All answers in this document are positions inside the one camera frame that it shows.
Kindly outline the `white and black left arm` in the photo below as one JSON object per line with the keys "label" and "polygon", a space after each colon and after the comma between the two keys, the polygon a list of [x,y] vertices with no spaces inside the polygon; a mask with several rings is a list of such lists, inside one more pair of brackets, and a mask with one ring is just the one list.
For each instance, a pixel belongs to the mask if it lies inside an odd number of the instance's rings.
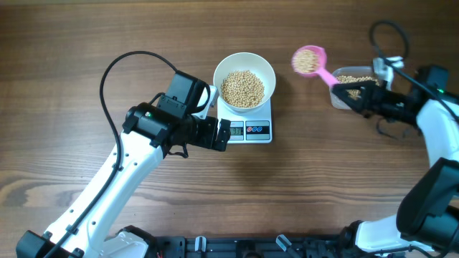
{"label": "white and black left arm", "polygon": [[26,231],[18,257],[156,257],[154,236],[128,226],[112,239],[108,232],[147,175],[175,145],[224,151],[228,120],[209,117],[218,90],[184,72],[175,73],[167,92],[132,107],[116,135],[110,156],[80,196],[43,235]]}

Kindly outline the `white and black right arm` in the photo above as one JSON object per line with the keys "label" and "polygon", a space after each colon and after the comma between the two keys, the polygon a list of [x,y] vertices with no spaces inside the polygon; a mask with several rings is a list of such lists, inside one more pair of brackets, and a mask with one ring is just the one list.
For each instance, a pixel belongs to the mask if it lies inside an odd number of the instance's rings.
{"label": "white and black right arm", "polygon": [[403,95],[372,81],[338,84],[332,93],[354,112],[380,115],[416,127],[425,139],[430,168],[404,197],[395,215],[356,222],[341,233],[344,251],[357,257],[390,257],[417,250],[439,257],[458,251],[458,96],[446,90],[448,71],[417,70]]}

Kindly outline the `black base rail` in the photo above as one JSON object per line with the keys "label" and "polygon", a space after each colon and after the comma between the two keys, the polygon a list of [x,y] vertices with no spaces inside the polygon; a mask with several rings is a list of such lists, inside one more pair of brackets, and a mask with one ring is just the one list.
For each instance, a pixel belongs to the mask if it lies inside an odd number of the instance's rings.
{"label": "black base rail", "polygon": [[336,236],[211,238],[157,236],[147,257],[153,258],[345,258],[367,257],[357,248],[346,249]]}

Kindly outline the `pink plastic measuring scoop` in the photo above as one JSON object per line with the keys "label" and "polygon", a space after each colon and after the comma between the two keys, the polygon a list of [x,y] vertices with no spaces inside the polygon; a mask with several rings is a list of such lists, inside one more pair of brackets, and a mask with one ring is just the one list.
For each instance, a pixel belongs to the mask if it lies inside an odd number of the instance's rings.
{"label": "pink plastic measuring scoop", "polygon": [[323,47],[306,45],[295,51],[291,59],[293,70],[303,77],[319,76],[332,88],[339,81],[326,70],[327,56]]}

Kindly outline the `soybeans in white bowl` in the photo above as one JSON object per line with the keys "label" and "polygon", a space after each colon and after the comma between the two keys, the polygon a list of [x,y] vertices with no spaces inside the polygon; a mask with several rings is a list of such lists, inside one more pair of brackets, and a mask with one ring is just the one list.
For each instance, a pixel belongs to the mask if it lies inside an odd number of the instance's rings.
{"label": "soybeans in white bowl", "polygon": [[254,108],[264,98],[264,84],[249,70],[228,74],[221,85],[223,100],[236,108]]}

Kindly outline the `pile of soybeans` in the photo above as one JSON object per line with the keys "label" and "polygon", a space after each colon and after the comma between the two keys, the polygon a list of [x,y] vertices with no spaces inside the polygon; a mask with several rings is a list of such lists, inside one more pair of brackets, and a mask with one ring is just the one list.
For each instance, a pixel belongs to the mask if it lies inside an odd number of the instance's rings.
{"label": "pile of soybeans", "polygon": [[[376,78],[370,77],[370,76],[363,76],[363,77],[353,77],[350,75],[340,75],[336,78],[341,84],[349,84],[349,83],[355,83],[355,82],[364,82],[364,81],[373,81],[376,83],[376,85],[379,85],[379,82]],[[360,90],[347,90],[348,95],[350,98],[353,100],[357,100],[359,97],[361,97]]]}

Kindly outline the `white digital kitchen scale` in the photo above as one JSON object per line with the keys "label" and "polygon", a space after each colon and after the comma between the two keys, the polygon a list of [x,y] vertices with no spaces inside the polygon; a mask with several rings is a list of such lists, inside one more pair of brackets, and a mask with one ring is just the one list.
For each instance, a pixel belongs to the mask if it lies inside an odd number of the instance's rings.
{"label": "white digital kitchen scale", "polygon": [[270,143],[273,139],[271,102],[269,100],[254,110],[238,113],[229,108],[219,97],[217,116],[219,119],[230,121],[229,144]]}

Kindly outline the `white round bowl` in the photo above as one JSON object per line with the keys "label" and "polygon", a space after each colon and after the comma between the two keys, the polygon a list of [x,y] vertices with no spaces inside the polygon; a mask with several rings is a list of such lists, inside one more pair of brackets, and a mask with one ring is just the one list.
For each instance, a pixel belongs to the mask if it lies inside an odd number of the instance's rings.
{"label": "white round bowl", "polygon": [[276,76],[272,65],[251,52],[238,52],[225,57],[216,67],[213,85],[219,98],[236,113],[262,107],[272,97]]}

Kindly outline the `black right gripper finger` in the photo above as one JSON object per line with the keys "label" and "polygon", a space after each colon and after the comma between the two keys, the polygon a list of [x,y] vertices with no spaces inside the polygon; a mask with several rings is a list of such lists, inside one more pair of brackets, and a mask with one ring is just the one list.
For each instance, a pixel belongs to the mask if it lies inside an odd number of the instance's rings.
{"label": "black right gripper finger", "polygon": [[365,89],[362,87],[334,87],[332,93],[354,112],[362,113],[365,108]]}
{"label": "black right gripper finger", "polygon": [[333,94],[338,94],[344,92],[345,90],[360,90],[362,87],[369,86],[378,86],[378,84],[373,80],[365,80],[361,82],[352,82],[352,83],[341,83],[336,84],[332,87],[331,91]]}

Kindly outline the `clear plastic container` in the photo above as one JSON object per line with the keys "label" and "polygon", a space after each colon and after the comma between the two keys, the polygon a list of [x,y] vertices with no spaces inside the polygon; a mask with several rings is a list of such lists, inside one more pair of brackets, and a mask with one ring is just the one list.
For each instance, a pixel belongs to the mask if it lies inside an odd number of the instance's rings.
{"label": "clear plastic container", "polygon": [[[342,67],[335,70],[332,75],[337,78],[340,75],[350,75],[353,77],[363,77],[363,76],[370,76],[376,78],[373,73],[373,67],[367,66],[358,66],[358,67]],[[351,108],[344,104],[340,99],[335,96],[332,91],[330,90],[330,97],[331,97],[331,104],[337,108],[342,110],[350,110]]]}

